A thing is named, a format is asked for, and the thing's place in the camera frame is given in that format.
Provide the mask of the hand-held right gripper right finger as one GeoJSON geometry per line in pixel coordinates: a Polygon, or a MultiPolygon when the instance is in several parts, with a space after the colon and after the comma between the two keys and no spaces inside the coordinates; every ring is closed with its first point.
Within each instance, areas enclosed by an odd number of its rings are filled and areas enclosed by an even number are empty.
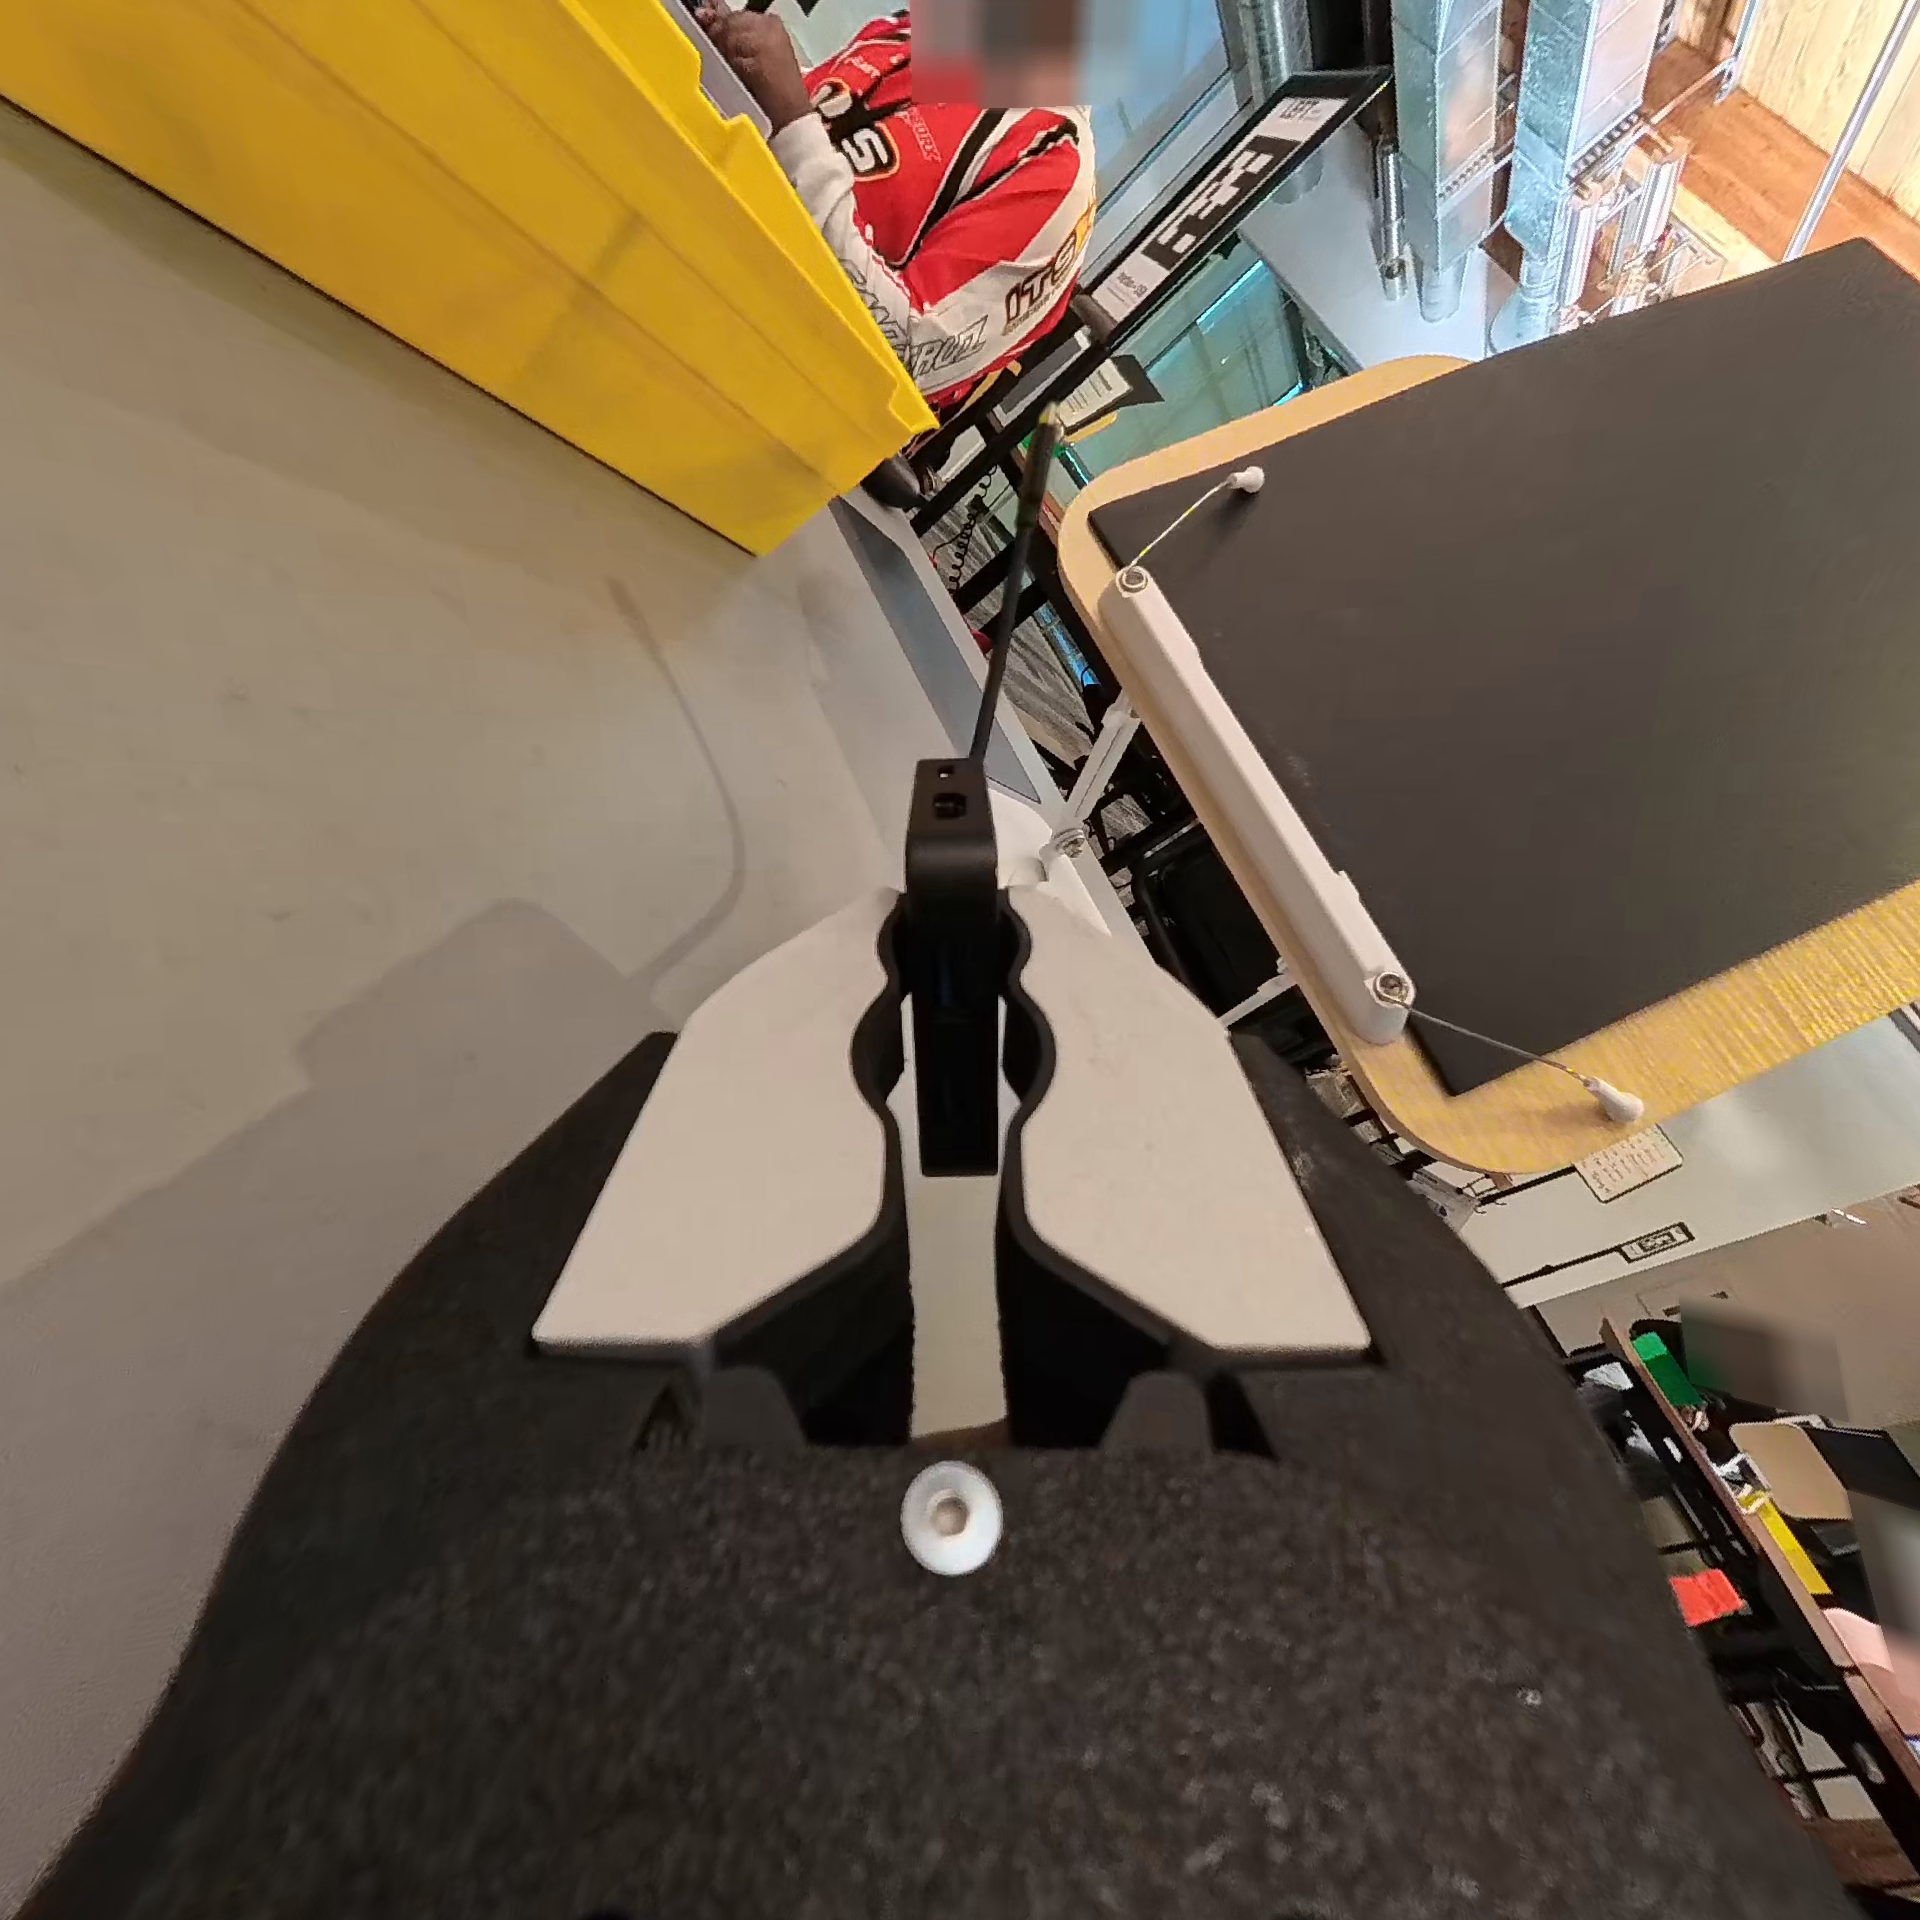
{"type": "Polygon", "coordinates": [[[1051,896],[1006,899],[997,1337],[1016,1445],[1097,1445],[1139,1380],[1252,1443],[1245,1380],[1378,1352],[1235,1045],[1051,896]]]}

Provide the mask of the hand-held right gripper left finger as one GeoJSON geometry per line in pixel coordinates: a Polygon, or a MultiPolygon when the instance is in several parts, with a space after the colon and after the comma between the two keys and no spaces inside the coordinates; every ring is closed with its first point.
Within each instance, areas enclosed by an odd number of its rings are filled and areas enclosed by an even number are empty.
{"type": "Polygon", "coordinates": [[[531,1323],[544,1358],[758,1370],[817,1443],[893,1443],[914,1304],[893,933],[876,888],[686,1019],[531,1323]]]}

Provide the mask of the yellow plastic bin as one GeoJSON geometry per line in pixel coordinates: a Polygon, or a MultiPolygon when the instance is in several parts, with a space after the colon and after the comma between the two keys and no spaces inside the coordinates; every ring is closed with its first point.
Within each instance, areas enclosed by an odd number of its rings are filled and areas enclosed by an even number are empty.
{"type": "Polygon", "coordinates": [[[671,3],[6,1],[1,88],[756,556],[933,428],[671,3]]]}

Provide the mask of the grey desk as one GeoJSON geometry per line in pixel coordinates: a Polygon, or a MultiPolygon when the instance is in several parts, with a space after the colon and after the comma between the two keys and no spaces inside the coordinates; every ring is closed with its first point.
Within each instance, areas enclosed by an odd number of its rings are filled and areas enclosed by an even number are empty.
{"type": "Polygon", "coordinates": [[[975,691],[860,504],[747,556],[17,108],[1,211],[12,1916],[376,1298],[975,691]]]}

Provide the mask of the black board with wooden rim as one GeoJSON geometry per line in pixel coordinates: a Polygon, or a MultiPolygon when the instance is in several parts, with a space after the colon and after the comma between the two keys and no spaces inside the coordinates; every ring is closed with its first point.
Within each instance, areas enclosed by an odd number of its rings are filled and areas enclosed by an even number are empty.
{"type": "Polygon", "coordinates": [[[1852,239],[1069,506],[1117,687],[1141,562],[1410,974],[1366,1045],[1288,967],[1397,1133],[1551,1171],[1916,1002],[1916,374],[1916,279],[1852,239]]]}

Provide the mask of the printed tag sign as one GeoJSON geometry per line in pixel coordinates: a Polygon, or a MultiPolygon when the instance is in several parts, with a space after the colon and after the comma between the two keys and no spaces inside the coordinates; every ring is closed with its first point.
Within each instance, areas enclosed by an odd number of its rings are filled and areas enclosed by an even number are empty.
{"type": "Polygon", "coordinates": [[[1389,83],[1387,64],[1285,78],[1187,168],[1168,199],[1080,288],[1075,323],[1103,346],[1127,337],[1389,83]]]}

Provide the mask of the silver ventilation duct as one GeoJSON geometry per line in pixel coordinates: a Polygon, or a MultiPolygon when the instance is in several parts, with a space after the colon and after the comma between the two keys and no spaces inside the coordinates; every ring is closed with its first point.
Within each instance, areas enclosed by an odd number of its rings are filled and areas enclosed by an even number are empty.
{"type": "Polygon", "coordinates": [[[1449,322],[1507,241],[1510,288],[1484,300],[1499,352],[1634,314],[1764,258],[1686,190],[1683,106],[1721,104],[1750,29],[1668,94],[1656,64],[1691,3],[1366,3],[1389,37],[1392,104],[1372,139],[1381,286],[1449,322]]]}

